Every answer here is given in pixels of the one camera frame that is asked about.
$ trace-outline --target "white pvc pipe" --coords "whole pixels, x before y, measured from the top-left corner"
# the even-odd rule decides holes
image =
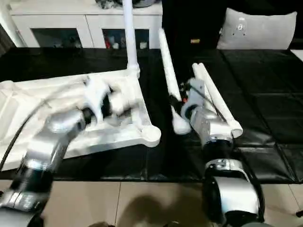
[[[194,71],[194,75],[195,75],[195,78],[196,79],[200,79],[200,80],[203,80],[204,81],[204,76],[203,74],[201,73],[201,71],[199,70],[199,65],[197,63],[194,63],[193,64],[193,71]],[[212,98],[209,94],[209,91],[206,87],[206,85],[204,86],[204,95],[211,101]],[[209,109],[210,111],[213,111],[213,112],[216,112],[215,108],[209,103],[209,102],[205,102],[205,107],[207,109]]]
[[[127,68],[138,70],[136,38],[134,34],[133,22],[133,2],[132,0],[123,0],[123,12],[125,23],[125,40],[127,50]]]
[[[163,61],[165,78],[166,78],[169,94],[173,95],[174,97],[177,98],[177,100],[181,101],[182,99],[176,79],[176,74],[174,71],[174,66],[171,61],[169,46],[167,44],[165,32],[162,28],[159,29],[159,41],[160,41],[162,61]]]
[[[178,101],[182,101],[177,79],[176,79],[176,74],[174,71],[174,66],[171,61],[169,46],[167,44],[165,32],[162,28],[159,29],[159,41],[160,41],[162,61],[163,61],[165,78],[166,78],[169,94],[173,95]],[[171,106],[171,113],[172,113],[172,126],[174,132],[177,135],[184,135],[189,133],[191,131],[190,124],[186,120],[184,120],[179,114],[177,114],[173,106]]]
[[[197,76],[201,77],[204,80],[206,87],[209,91],[210,97],[212,98],[213,104],[217,107],[217,109],[222,113],[222,115],[226,119],[227,123],[229,124],[229,126],[232,130],[233,136],[235,138],[239,137],[243,133],[243,128],[241,127],[240,123],[234,119],[232,113],[228,109],[226,103],[224,102],[220,92],[218,91],[212,78],[208,74],[203,63],[199,64],[198,71],[200,73],[198,73],[198,75],[196,75],[196,77]]]

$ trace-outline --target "tiled floor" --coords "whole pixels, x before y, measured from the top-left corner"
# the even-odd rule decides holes
[[[0,190],[9,181],[0,181]],[[46,227],[88,227],[106,221],[116,227],[161,227],[178,220],[186,227],[211,226],[201,211],[200,184],[55,182],[44,211]],[[303,227],[303,185],[263,185],[266,222]]]

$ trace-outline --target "white cabinet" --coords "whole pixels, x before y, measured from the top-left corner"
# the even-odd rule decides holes
[[[14,15],[28,47],[93,47],[85,15]]]
[[[122,7],[101,9],[94,0],[26,0],[11,12],[28,47],[125,48]],[[159,48],[162,4],[133,9],[138,49]]]
[[[123,15],[87,15],[94,47],[110,48],[116,44],[125,48]],[[162,17],[157,15],[134,15],[136,45],[138,49],[158,49],[158,30]]]

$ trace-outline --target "cabinet door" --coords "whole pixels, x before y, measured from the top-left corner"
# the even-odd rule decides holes
[[[93,47],[84,15],[20,15],[13,20],[28,47]]]
[[[87,15],[94,47],[123,49],[125,45],[123,15]],[[162,17],[158,15],[134,15],[136,45],[138,49],[158,49],[158,30]]]

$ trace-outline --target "white plastic tray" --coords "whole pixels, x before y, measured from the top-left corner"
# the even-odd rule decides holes
[[[120,70],[16,83],[3,81],[0,83],[0,158],[28,114],[54,91],[61,87],[70,87],[44,105],[27,123],[11,150],[3,170],[19,166],[27,150],[27,143],[42,128],[47,116],[85,103],[83,80],[87,76],[93,83],[102,80],[115,90],[121,91],[130,102],[138,103],[138,108],[132,109],[130,116],[117,127],[107,122],[92,123],[69,145],[65,158],[136,144],[144,144],[148,147],[158,145],[161,131],[150,121],[135,71]]]

